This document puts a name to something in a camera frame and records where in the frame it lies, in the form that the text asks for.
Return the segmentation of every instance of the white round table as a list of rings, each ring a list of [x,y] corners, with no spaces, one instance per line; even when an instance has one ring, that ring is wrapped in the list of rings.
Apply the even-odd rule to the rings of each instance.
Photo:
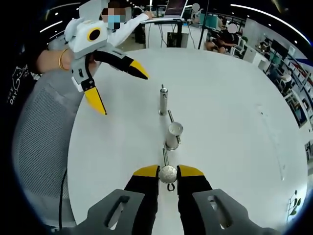
[[[169,162],[196,167],[262,227],[282,229],[288,199],[304,200],[307,164],[290,108],[252,64],[214,52],[166,48],[131,51],[149,80],[102,64],[94,76],[107,109],[103,116],[83,98],[68,151],[68,189],[77,224],[88,209],[123,189],[141,167],[163,166],[168,115],[158,114],[161,84],[168,109],[183,125]],[[183,234],[177,192],[160,183],[154,235]]]

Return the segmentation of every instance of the metal cylinder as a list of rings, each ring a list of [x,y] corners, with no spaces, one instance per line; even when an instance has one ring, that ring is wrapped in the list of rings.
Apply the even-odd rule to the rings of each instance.
[[[165,184],[172,184],[177,179],[177,169],[171,165],[169,165],[167,150],[163,148],[163,157],[164,157],[164,167],[161,168],[158,176],[161,182]]]
[[[165,138],[165,146],[168,150],[175,150],[178,148],[182,131],[183,127],[178,122],[174,121],[169,125]]]
[[[162,84],[162,88],[160,90],[160,110],[158,112],[162,116],[167,113],[167,94],[168,90],[164,88]]]

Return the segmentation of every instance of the white robotic hand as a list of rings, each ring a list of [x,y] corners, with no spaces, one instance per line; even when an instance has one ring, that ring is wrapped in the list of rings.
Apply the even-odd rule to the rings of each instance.
[[[143,67],[123,51],[107,43],[107,38],[108,29],[103,21],[73,19],[65,29],[65,39],[74,54],[71,63],[74,85],[78,91],[85,93],[87,101],[94,109],[105,115],[107,111],[89,71],[91,56],[95,61],[107,63],[130,75],[148,79]]]
[[[73,19],[68,23],[64,31],[65,40],[67,42],[69,42],[73,36],[76,36],[77,26],[84,21],[85,21],[84,18],[79,18],[79,19]]]

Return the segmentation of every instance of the gold bracelet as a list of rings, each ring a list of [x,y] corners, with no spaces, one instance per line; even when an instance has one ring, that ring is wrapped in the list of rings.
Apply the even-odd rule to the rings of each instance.
[[[62,51],[60,57],[59,57],[59,67],[60,67],[60,69],[62,69],[62,70],[64,70],[64,71],[68,71],[68,70],[66,70],[66,69],[63,67],[61,60],[62,60],[63,54],[64,54],[67,50],[68,50],[68,48],[64,49],[64,50]]]

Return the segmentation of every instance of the mesh chair back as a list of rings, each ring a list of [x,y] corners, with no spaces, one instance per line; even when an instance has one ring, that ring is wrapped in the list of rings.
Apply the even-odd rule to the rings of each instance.
[[[12,156],[21,187],[39,217],[50,226],[58,226],[61,181],[82,95],[70,72],[44,74],[27,99],[14,134]],[[62,219],[64,227],[75,225],[67,180]]]

